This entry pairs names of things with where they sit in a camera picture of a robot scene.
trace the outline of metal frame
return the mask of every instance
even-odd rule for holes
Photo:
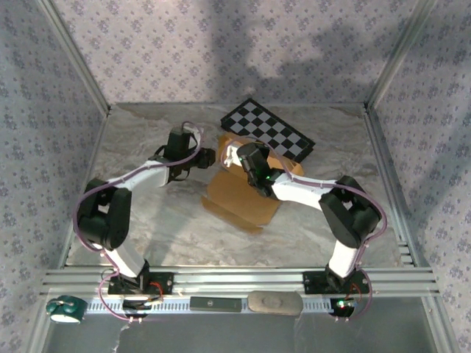
[[[89,313],[101,314],[105,310],[97,301],[96,291],[101,275],[107,266],[74,266],[62,270],[51,270],[45,275],[40,288],[40,303],[47,299],[67,293],[88,299]],[[173,272],[174,293],[166,296],[164,303],[155,304],[152,314],[190,313],[188,299],[190,296],[220,296],[246,299],[253,290],[297,291],[304,301],[304,310],[310,313],[329,311],[326,297],[306,296],[302,284],[304,271],[324,271],[323,268],[247,268],[247,267],[158,267],[153,272]],[[424,303],[440,303],[440,293],[431,268],[368,268],[368,273],[375,298],[386,297],[421,297]],[[120,311],[119,297],[108,296],[104,291],[105,301]],[[443,312],[443,306],[427,307],[430,328],[439,352],[458,352],[453,345],[453,335]],[[245,308],[242,313],[249,313]],[[40,308],[35,321],[28,353],[40,352],[46,342],[49,320],[45,310]]]
[[[389,216],[389,220],[394,227],[398,243],[405,243],[407,245],[412,263],[418,266],[428,266],[425,258],[417,251],[414,239],[412,238],[411,232],[408,228],[406,215],[404,213],[404,210],[407,210],[406,201],[400,189],[399,178],[397,177],[394,166],[386,162],[389,161],[391,157],[378,116],[375,114],[374,109],[371,109],[370,111],[371,113],[368,114],[366,110],[364,110],[364,120],[369,139],[372,142],[373,153],[375,154],[379,173],[383,180],[383,185],[388,197],[392,213]]]
[[[95,145],[93,146],[93,150],[91,152],[90,163],[88,163],[87,171],[85,172],[85,178],[83,179],[80,192],[84,193],[85,188],[87,187],[88,181],[91,179],[91,175],[93,173],[93,169],[95,168],[96,156],[98,151],[102,145],[103,137],[105,136],[106,128],[109,121],[109,114],[107,114],[99,127],[98,136],[96,137]],[[65,233],[65,240],[62,252],[60,253],[59,263],[57,264],[57,268],[64,268],[65,263],[67,262],[68,252],[71,249],[72,241],[74,240],[75,233],[74,233],[74,225],[72,224],[72,220],[68,224],[67,231]]]
[[[437,0],[417,1],[416,6],[409,17],[408,23],[397,39],[391,55],[389,55],[389,60],[386,66],[381,71],[370,95],[366,99],[368,109],[370,107],[376,107],[383,98],[394,78],[394,75],[397,70],[399,70],[399,67],[402,65],[407,53],[417,40],[417,37],[422,31],[422,28],[436,3]]]
[[[106,98],[100,90],[96,80],[93,78],[90,70],[88,69],[85,60],[80,53],[80,50],[77,48],[77,45],[74,42],[74,39],[67,30],[63,19],[60,17],[59,10],[52,0],[36,0],[39,7],[44,12],[44,15],[51,24],[51,29],[56,35],[57,39],[60,42],[60,45],[63,47],[65,53],[67,54],[71,64],[77,70],[79,77],[82,79],[87,91],[91,95],[92,99],[95,101],[97,107],[100,109],[102,115],[107,115],[110,106],[106,102]]]

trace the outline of wall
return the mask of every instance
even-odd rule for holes
[[[0,352],[19,352],[102,117],[35,3],[0,13]]]
[[[411,230],[471,352],[471,4],[440,1],[377,107]]]
[[[56,0],[108,102],[364,101],[415,0]]]

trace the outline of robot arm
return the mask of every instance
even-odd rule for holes
[[[139,254],[127,237],[130,225],[132,200],[148,193],[150,187],[161,187],[177,180],[182,172],[191,168],[208,168],[214,164],[216,153],[212,149],[200,149],[186,163],[177,162],[190,157],[196,147],[190,148],[193,133],[175,128],[170,132],[167,145],[159,148],[143,165],[118,178],[102,181],[92,179],[86,191],[105,184],[113,184],[87,197],[77,215],[79,230],[97,249],[104,249],[118,267],[120,279],[136,293],[149,284],[149,264]]]
[[[381,220],[379,211],[363,197],[329,187],[345,185],[364,192],[352,177],[318,180],[296,176],[296,181],[293,181],[285,171],[269,167],[268,155],[269,149],[259,143],[229,146],[224,164],[241,166],[247,173],[249,185],[262,196],[298,202],[324,213],[337,239],[326,267],[327,280],[332,287],[341,287],[355,270],[355,261],[364,240]]]

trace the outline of checkerboard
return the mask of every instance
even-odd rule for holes
[[[223,117],[221,126],[239,136],[258,138],[298,163],[312,152],[315,144],[253,99],[247,99]]]

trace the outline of floor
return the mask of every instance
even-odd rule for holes
[[[234,107],[181,104],[121,104],[111,110],[97,154],[93,176],[109,179],[138,167],[166,143],[170,129],[184,120],[205,129],[206,147],[217,147],[223,133],[219,120]],[[307,177],[355,177],[389,214],[372,146],[359,109],[285,106],[268,108],[316,142],[302,162]],[[149,190],[133,200],[130,236],[151,265],[324,266],[335,238],[323,214],[310,207],[284,202],[271,223],[250,235],[208,213],[200,197],[220,170],[195,170],[185,182]],[[96,265],[103,260],[77,240],[69,265]],[[397,239],[389,227],[364,255],[364,265],[400,265]]]

